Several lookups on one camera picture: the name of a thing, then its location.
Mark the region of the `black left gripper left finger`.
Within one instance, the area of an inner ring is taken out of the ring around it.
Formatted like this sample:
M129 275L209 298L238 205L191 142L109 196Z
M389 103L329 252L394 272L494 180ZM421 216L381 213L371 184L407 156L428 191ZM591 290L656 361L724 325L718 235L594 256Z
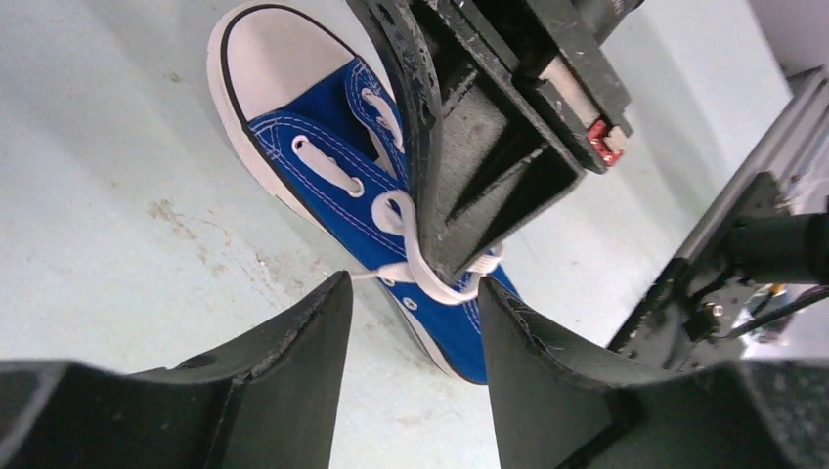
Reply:
M5 468L326 468L353 312L338 272L173 368L1 364Z

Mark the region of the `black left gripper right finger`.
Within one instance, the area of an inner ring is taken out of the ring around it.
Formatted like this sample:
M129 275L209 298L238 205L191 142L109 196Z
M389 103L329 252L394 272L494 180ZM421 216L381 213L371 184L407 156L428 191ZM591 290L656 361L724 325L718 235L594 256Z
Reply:
M720 362L653 368L479 288L503 468L824 468L828 365Z

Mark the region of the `blue sneaker laces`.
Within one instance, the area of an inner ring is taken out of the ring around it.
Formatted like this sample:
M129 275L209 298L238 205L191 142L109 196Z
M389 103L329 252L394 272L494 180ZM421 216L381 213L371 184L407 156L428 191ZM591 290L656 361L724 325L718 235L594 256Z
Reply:
M213 28L206 71L238 158L268 194L342 245L358 274L406 260L403 238L371 215L380 194L409 195L402 119L382 67L298 7L251 1ZM438 368L486 383L477 297L450 306L415 283L368 279Z

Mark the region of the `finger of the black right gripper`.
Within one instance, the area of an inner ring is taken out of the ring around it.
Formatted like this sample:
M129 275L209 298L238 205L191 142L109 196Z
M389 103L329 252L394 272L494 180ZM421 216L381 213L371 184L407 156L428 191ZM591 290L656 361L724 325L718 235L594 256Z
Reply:
M443 280L570 192L585 171L514 83L478 1L355 1L403 122L420 250Z

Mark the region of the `white shoelace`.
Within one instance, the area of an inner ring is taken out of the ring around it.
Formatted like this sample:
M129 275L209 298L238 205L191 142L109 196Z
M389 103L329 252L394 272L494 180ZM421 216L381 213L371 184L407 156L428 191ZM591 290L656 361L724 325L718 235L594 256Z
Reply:
M415 283L438 303L454 306L474 300L478 296L480 279L491 274L503 258L503 245L497 243L467 268L471 273L467 286L455 290L444 283L423 258L417 236L415 205L405 192L395 190L380 194L372 203L371 215L383 232L403 238L406 260L356 274L356 279L376 277L395 283Z

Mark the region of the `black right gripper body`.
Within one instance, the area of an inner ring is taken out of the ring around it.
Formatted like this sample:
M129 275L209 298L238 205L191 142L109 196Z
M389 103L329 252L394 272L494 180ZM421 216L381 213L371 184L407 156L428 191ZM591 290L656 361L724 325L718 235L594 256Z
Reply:
M623 156L631 96L601 50L640 1L457 1L505 64L511 83L582 167L603 174Z

